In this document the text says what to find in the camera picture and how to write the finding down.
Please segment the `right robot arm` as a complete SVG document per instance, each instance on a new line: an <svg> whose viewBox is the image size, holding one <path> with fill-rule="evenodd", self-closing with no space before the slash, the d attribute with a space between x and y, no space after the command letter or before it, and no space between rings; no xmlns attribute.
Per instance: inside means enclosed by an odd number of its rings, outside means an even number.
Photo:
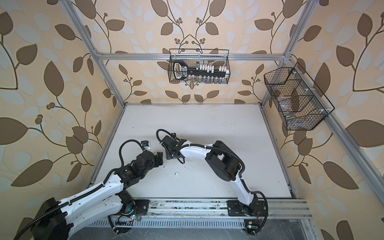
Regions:
<svg viewBox="0 0 384 240"><path fill-rule="evenodd" d="M179 139L175 133L171 134L164 129L156 131L156 138L165 148L168 160L177 159L181 164L186 162L186 158L204 160L216 176L231 184L237 199L227 201L229 216L253 218L268 216L269 206L266 196L260 191L249 190L243 179L246 169L244 162L222 141L210 145L191 143Z"/></svg>

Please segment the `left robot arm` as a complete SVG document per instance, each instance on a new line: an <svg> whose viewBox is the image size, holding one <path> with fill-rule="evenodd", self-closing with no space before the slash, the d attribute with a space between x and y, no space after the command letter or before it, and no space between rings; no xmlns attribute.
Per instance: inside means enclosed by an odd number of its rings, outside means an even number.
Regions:
<svg viewBox="0 0 384 240"><path fill-rule="evenodd" d="M71 197L56 201L45 201L37 216L14 237L19 240L30 232L36 240L66 240L89 224L107 217L115 233L119 230L112 221L113 215L135 219L142 213L127 189L140 180L153 168L162 166L163 153L152 153L138 144L142 152L135 160L125 165L121 161L119 168L110 170L100 183Z"/></svg>

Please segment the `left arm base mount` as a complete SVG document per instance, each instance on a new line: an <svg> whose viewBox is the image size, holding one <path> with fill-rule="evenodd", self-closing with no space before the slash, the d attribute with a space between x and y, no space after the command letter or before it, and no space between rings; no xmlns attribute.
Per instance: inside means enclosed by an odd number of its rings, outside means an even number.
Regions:
<svg viewBox="0 0 384 240"><path fill-rule="evenodd" d="M150 200L134 199L123 204L122 209L117 213L118 216L140 216L145 215L149 210Z"/></svg>

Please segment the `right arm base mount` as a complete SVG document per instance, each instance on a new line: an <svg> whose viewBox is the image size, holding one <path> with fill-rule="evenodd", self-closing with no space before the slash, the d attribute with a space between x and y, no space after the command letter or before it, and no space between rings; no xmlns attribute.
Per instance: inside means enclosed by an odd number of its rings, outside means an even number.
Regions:
<svg viewBox="0 0 384 240"><path fill-rule="evenodd" d="M230 217L265 217L267 204L265 201L257 200L247 206L237 200L229 200L227 201L227 209Z"/></svg>

